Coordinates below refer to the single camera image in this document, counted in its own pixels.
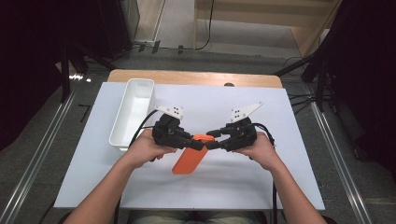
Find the orange object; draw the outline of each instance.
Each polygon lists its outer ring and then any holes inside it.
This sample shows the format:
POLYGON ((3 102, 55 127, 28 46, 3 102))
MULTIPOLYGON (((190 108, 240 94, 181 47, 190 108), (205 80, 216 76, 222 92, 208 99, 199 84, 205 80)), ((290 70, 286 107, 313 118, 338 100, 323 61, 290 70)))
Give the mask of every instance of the orange object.
MULTIPOLYGON (((196 134, 192 139, 200 140, 202 142, 215 140, 213 136, 205 134, 196 134)), ((180 158, 178 158, 174 168, 172 169, 172 172, 175 175, 191 174, 204 158, 207 151, 208 150, 206 147, 203 147, 200 151, 190 147, 185 148, 180 158)))

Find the white tabletop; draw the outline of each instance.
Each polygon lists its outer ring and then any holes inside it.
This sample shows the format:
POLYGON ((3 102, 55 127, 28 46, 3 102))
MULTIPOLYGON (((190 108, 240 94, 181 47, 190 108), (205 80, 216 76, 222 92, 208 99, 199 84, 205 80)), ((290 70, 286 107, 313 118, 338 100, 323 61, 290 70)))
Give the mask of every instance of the white tabletop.
MULTIPOLYGON (((55 207, 76 207, 102 180, 120 153, 108 143, 126 83, 103 83, 58 194, 55 207)), ((310 202, 324 204, 284 89, 155 85, 156 105, 182 106, 180 127, 196 134, 224 127, 231 109, 262 101, 250 115, 276 140, 276 151, 310 202)), ((162 113, 154 115, 153 122, 162 113)), ((190 175, 174 175, 182 150, 136 169, 120 206, 172 210, 263 210, 272 208, 273 180, 260 165, 224 149, 209 151, 190 175)))

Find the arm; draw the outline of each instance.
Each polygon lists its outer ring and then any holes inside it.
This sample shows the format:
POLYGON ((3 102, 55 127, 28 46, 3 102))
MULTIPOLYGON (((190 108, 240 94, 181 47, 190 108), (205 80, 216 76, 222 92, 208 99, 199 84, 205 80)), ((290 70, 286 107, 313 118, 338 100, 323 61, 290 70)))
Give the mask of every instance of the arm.
POLYGON ((298 187, 264 133, 257 134, 253 146, 237 149, 235 152, 249 156, 271 173, 288 223, 326 223, 298 187))
POLYGON ((64 223, 110 223, 114 209, 134 169, 154 157, 160 159, 163 154, 175 151, 170 147, 155 145, 151 131, 143 131, 64 223))

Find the white plastic container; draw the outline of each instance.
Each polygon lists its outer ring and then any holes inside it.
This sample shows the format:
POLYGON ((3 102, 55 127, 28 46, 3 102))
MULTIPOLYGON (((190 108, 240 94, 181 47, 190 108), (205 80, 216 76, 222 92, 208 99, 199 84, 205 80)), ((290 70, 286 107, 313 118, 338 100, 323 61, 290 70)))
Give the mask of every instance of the white plastic container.
MULTIPOLYGON (((110 145, 124 153, 140 124, 154 110, 154 106, 154 81, 143 78, 130 79, 110 134, 110 145)), ((145 125, 150 124, 151 119, 148 119, 145 125)))

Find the pants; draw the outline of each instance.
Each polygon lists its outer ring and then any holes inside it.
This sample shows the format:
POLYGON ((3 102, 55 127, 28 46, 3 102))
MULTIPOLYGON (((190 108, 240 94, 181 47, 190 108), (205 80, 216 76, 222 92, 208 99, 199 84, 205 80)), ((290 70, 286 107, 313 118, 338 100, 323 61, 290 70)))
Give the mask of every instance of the pants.
POLYGON ((263 212, 251 211, 146 211, 133 210, 133 224, 266 224, 263 212))

